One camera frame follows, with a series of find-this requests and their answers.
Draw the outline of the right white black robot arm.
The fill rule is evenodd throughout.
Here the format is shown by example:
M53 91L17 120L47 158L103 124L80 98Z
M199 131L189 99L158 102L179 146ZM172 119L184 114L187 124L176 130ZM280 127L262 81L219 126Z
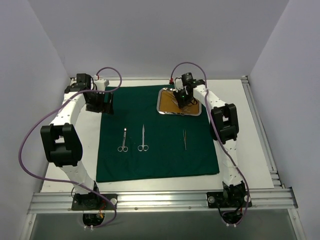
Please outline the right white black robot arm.
M240 196L247 193L246 180L238 167L237 137L239 122L237 108L233 103L226 103L207 88L206 81L195 79L187 72L178 80L178 87L173 95L180 109L193 101L202 104L208 115L210 132L214 141L219 144L221 152L222 200L227 206L234 206Z

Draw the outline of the silver surgical scissors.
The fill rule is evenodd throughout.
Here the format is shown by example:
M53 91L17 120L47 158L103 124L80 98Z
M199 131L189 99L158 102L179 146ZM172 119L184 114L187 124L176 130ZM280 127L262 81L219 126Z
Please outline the silver surgical scissors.
M126 153L129 148L126 146L126 137L127 137L127 128L125 127L123 130L123 138L122 138L122 144L117 148L118 152L124 152Z

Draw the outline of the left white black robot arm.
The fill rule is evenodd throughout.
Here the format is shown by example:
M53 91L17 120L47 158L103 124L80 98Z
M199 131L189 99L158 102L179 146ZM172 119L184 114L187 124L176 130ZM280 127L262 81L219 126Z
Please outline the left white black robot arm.
M84 195L83 204L90 210L100 206L101 197L96 182L82 163L83 146L75 125L83 107L93 113L106 113L111 103L105 102L109 81L78 73L64 90L63 108L49 125L40 129L46 159L61 169L72 182L75 193Z

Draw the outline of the metal tray yellow liner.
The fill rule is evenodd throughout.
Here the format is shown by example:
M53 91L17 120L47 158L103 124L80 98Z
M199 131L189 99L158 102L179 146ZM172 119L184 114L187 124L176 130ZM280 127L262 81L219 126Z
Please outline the metal tray yellow liner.
M179 115L179 116L192 116L198 117L202 113L202 106L197 103L195 105L186 106L190 108L190 114L181 113L181 109L178 107L178 103L174 97L174 88L164 87L158 92L156 109L158 113L162 115Z

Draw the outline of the green surgical cloth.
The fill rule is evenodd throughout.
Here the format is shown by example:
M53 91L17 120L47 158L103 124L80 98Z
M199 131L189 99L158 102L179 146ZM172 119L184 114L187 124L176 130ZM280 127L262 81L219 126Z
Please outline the green surgical cloth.
M96 181L99 183L156 178L216 175L219 164L207 113L181 116L158 113L161 87L121 87L113 95L114 114L100 124ZM138 151L145 127L147 151ZM118 152L127 128L127 152ZM186 130L186 147L183 130Z

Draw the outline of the silver forceps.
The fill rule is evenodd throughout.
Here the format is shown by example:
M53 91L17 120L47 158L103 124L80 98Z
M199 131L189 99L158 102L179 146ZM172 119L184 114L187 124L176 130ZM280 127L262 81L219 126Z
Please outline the silver forceps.
M182 130L183 141L184 141L184 149L187 150L187 131L185 129Z

